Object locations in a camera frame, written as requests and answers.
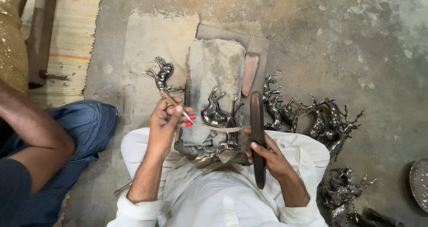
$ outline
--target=person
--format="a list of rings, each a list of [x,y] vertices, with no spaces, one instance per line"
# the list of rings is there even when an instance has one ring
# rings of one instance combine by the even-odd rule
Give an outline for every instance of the person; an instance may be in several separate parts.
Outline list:
[[[252,166],[189,160],[173,148],[183,107],[162,98],[150,128],[126,134],[121,152],[134,182],[118,199],[108,227],[264,226],[326,227],[316,188],[329,163],[323,144],[300,134],[266,131],[267,147],[251,149],[266,159],[263,190]]]
[[[13,128],[0,145],[0,226],[53,226],[65,195],[109,142],[117,115],[93,100],[43,111],[0,80],[0,121]]]

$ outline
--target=white kurta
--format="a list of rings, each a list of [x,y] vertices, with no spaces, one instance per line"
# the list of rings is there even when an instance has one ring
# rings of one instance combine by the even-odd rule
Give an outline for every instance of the white kurta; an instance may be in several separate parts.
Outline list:
[[[163,164],[158,200],[133,204],[124,192],[116,219],[107,226],[293,226],[326,227],[316,205],[316,189],[329,163],[323,144],[310,137],[266,131],[278,144],[311,197],[308,206],[286,207],[279,183],[269,171],[263,190],[256,187],[253,167],[189,161],[174,149]],[[134,176],[147,149],[149,128],[128,133],[121,150]]]

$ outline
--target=orange stripe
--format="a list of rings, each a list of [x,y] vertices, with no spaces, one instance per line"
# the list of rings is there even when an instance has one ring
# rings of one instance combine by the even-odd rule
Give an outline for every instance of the orange stripe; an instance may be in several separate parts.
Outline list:
[[[79,57],[79,56],[72,56],[72,55],[64,55],[64,54],[49,54],[50,57],[65,57],[65,58],[73,58],[73,59],[80,59],[80,60],[91,60],[90,57]]]

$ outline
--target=polished metal sculpture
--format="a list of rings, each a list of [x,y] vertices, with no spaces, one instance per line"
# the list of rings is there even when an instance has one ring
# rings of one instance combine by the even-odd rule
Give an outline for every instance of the polished metal sculpture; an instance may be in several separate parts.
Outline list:
[[[267,113],[274,119],[273,122],[265,124],[265,128],[272,129],[274,131],[281,131],[281,103],[284,100],[278,99],[282,94],[279,94],[273,98],[270,98],[266,102]]]
[[[297,116],[299,115],[299,111],[302,108],[301,106],[297,109],[295,113],[293,113],[292,103],[294,100],[297,101],[296,98],[292,98],[286,106],[281,110],[281,119],[286,124],[290,126],[290,129],[286,130],[286,132],[296,133],[297,129]]]
[[[244,105],[244,103],[239,103],[235,108],[235,103],[238,98],[233,99],[232,101],[232,110],[229,115],[225,115],[220,112],[218,107],[218,99],[225,96],[226,93],[221,93],[217,97],[215,97],[215,92],[218,88],[214,88],[208,97],[208,106],[205,108],[201,108],[201,116],[202,119],[206,122],[207,125],[216,127],[216,128],[233,128],[236,126],[235,115],[238,112],[239,108]],[[201,161],[205,161],[207,159],[213,158],[218,154],[224,152],[225,150],[236,150],[238,151],[240,148],[238,146],[238,132],[227,132],[226,133],[226,141],[220,143],[221,146],[224,146],[222,149],[217,149],[212,153],[205,153],[203,155],[198,156],[196,159],[201,159]]]
[[[318,191],[325,207],[329,208],[329,218],[336,224],[340,225],[343,219],[346,224],[351,216],[355,216],[354,198],[361,196],[363,189],[371,185],[364,184],[364,176],[360,184],[356,184],[355,173],[351,168],[338,168],[329,171],[329,179],[324,179],[318,186]],[[352,206],[353,215],[350,214],[350,205]]]
[[[261,101],[263,103],[266,103],[269,99],[270,96],[272,96],[272,94],[280,94],[279,91],[277,91],[276,89],[278,88],[282,88],[281,86],[276,87],[275,89],[271,90],[269,84],[270,83],[274,83],[276,82],[275,79],[272,79],[273,76],[278,76],[278,74],[272,74],[269,75],[266,79],[265,79],[265,84],[263,86],[263,96],[261,97]]]
[[[345,114],[343,114],[337,104],[333,102],[334,100],[329,100],[328,98],[325,99],[325,104],[329,108],[330,112],[330,121],[329,125],[333,130],[326,131],[320,135],[320,142],[324,143],[327,147],[330,156],[335,155],[334,161],[336,162],[337,156],[339,155],[340,151],[342,150],[343,144],[345,143],[346,139],[349,138],[349,134],[352,130],[357,129],[361,124],[355,125],[354,123],[357,122],[358,118],[362,116],[364,110],[361,110],[360,114],[358,114],[354,121],[348,120],[348,105],[346,104],[345,100]],[[343,122],[340,118],[340,115],[343,115],[345,118],[345,121]]]
[[[159,72],[156,74],[153,69],[147,69],[148,72],[143,72],[143,74],[147,74],[154,78],[156,82],[156,86],[159,90],[165,90],[167,93],[169,92],[183,92],[185,87],[180,88],[171,88],[167,87],[165,81],[168,79],[169,75],[173,72],[174,68],[170,63],[166,63],[161,57],[156,57],[157,60],[152,61],[151,63],[157,63],[160,67]]]
[[[311,137],[311,138],[313,138],[313,139],[315,139],[315,140],[318,140],[319,142],[320,142],[320,135],[322,134],[322,133],[324,133],[325,132],[325,127],[326,127],[326,124],[325,124],[325,120],[324,120],[324,118],[322,117],[322,115],[321,115],[321,111],[320,111],[320,109],[319,109],[319,106],[321,106],[321,105],[323,105],[323,104],[326,104],[326,102],[325,101],[323,101],[323,102],[319,102],[319,103],[317,103],[317,100],[314,98],[314,96],[311,94],[311,96],[312,96],[312,100],[314,101],[314,103],[312,104],[312,106],[306,106],[306,105],[304,105],[302,102],[300,102],[299,101],[299,103],[303,106],[303,107],[305,107],[305,108],[307,108],[309,111],[311,111],[311,113],[314,115],[314,117],[315,117],[315,123],[314,123],[314,125],[309,129],[309,131],[306,133],[306,135],[307,136],[309,136],[309,137]]]
[[[225,115],[220,112],[218,107],[218,99],[225,96],[226,93],[221,93],[217,97],[214,97],[215,92],[218,88],[214,88],[208,97],[208,106],[201,108],[202,119],[206,122],[207,125],[213,126],[215,128],[233,128],[236,126],[235,114],[238,112],[239,108],[244,105],[240,103],[235,109],[235,103],[238,98],[235,98],[232,103],[232,111],[229,115]]]

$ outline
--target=frayed fabric edge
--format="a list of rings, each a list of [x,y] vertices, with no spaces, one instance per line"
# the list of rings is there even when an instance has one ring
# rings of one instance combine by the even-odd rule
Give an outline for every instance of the frayed fabric edge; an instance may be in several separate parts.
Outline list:
[[[158,10],[156,9],[156,7],[153,5],[154,7],[154,13],[145,13],[140,11],[140,9],[137,7],[135,9],[132,10],[131,14],[136,14],[139,17],[149,17],[152,19],[155,18],[162,18],[162,19],[168,19],[168,20],[183,20],[187,14],[184,13],[184,16],[173,13],[173,12],[168,12],[165,10]]]

